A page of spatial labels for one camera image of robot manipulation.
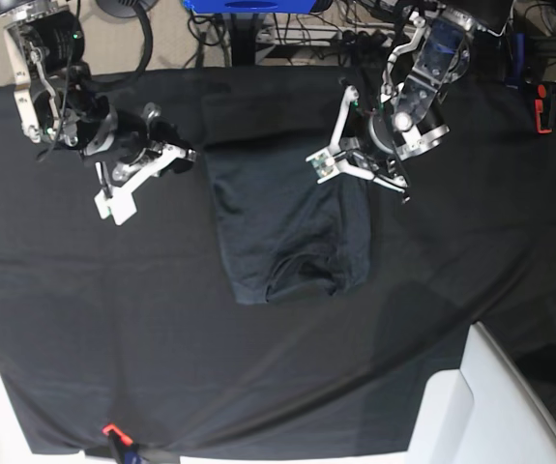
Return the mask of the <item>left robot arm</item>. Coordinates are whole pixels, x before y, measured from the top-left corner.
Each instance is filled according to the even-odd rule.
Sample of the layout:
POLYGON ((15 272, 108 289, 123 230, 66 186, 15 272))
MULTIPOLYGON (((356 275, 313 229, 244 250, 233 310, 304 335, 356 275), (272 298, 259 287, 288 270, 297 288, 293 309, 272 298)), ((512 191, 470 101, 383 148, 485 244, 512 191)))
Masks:
POLYGON ((405 192, 405 161, 441 143, 448 86, 464 76, 479 32, 500 37, 511 1, 396 1, 395 35, 366 135, 337 152, 337 171, 405 192))

